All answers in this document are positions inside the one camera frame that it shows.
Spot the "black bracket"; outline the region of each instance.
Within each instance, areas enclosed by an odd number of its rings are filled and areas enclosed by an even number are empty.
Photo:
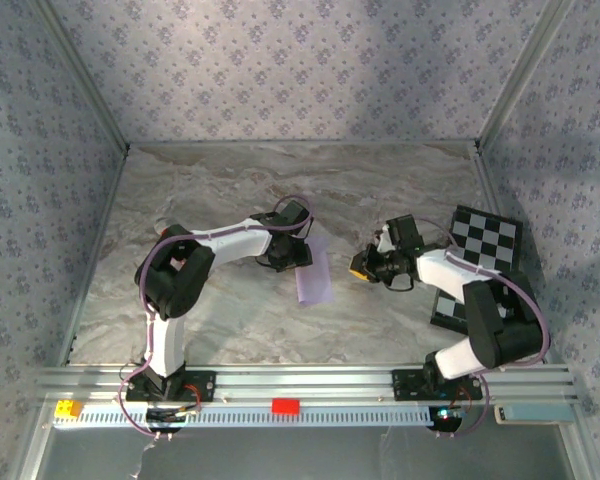
[[[459,391],[464,388],[471,400],[482,399],[480,381],[469,377],[448,380],[438,385],[435,390],[427,384],[423,369],[393,370],[391,372],[393,398],[396,402],[436,401],[451,402],[455,398],[462,400]]]
[[[177,372],[177,382],[174,383],[177,385],[173,385],[173,388],[163,387],[161,389],[154,379],[143,372],[129,382],[125,400],[127,402],[195,403],[195,392],[184,388],[185,385],[193,385],[198,390],[202,403],[212,402],[216,388],[216,372],[185,370],[183,366],[182,370]]]
[[[148,408],[145,417],[149,424],[149,431],[153,433],[164,433],[173,434],[178,433],[181,430],[181,425],[184,424],[187,419],[186,417],[176,417],[165,419],[160,408]],[[155,424],[169,425],[169,426],[156,426]]]

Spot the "purple cloth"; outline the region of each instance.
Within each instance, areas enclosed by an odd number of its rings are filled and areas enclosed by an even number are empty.
[[[329,257],[327,257],[329,241],[326,237],[309,237],[306,242],[311,249],[313,264],[296,268],[298,302],[300,305],[333,302]]]

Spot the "black and white checkerboard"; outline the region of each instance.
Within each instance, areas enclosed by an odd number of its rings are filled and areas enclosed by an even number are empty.
[[[521,222],[459,205],[453,214],[451,233],[465,260],[504,272],[518,268]],[[466,334],[464,305],[438,290],[431,324]]]

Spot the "yellow block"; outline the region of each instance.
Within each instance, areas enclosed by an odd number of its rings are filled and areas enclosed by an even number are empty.
[[[58,400],[56,418],[78,418],[82,412],[82,403],[77,400]]]
[[[367,282],[369,281],[369,277],[367,277],[364,273],[360,273],[352,269],[349,269],[349,271],[353,273],[356,277],[358,277],[360,280],[366,280]]]

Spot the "wall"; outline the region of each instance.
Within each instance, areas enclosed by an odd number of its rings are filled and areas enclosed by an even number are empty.
[[[545,0],[54,0],[133,142],[475,138]]]
[[[54,364],[119,154],[26,2],[0,1],[0,478]]]
[[[485,158],[600,453],[600,0],[576,2]]]

